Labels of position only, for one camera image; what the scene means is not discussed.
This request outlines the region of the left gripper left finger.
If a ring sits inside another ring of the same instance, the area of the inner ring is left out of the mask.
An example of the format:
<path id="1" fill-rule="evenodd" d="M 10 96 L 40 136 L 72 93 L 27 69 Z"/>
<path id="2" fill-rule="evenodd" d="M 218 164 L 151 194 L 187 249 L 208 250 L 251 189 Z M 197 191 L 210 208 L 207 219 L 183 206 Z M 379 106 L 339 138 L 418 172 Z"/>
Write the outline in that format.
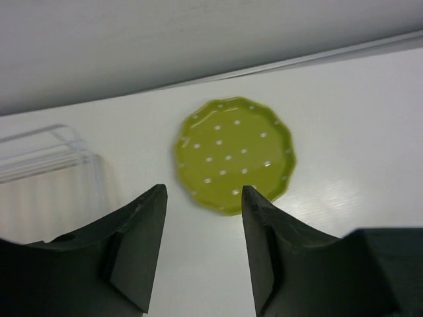
<path id="1" fill-rule="evenodd" d="M 167 212 L 157 184 L 51 242 L 1 241 L 2 316 L 142 316 Z"/>

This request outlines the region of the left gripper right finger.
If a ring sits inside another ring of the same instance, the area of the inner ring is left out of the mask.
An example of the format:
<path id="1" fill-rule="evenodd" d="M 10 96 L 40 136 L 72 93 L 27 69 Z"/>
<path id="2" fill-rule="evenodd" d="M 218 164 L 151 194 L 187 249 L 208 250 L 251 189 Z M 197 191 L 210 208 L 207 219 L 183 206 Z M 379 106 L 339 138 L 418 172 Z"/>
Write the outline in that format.
<path id="1" fill-rule="evenodd" d="M 323 233 L 252 186 L 242 218 L 257 316 L 421 316 L 422 229 Z"/>

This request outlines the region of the green polka dot plate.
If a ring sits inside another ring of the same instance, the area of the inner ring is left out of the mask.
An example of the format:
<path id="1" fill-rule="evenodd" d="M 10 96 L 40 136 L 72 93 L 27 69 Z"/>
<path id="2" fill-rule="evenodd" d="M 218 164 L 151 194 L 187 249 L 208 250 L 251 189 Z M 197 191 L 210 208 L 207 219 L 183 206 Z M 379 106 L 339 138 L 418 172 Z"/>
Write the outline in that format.
<path id="1" fill-rule="evenodd" d="M 176 175 L 200 206 L 241 213 L 244 186 L 274 202 L 297 159 L 291 131 L 276 113 L 245 97 L 206 102 L 187 116 L 174 144 Z"/>

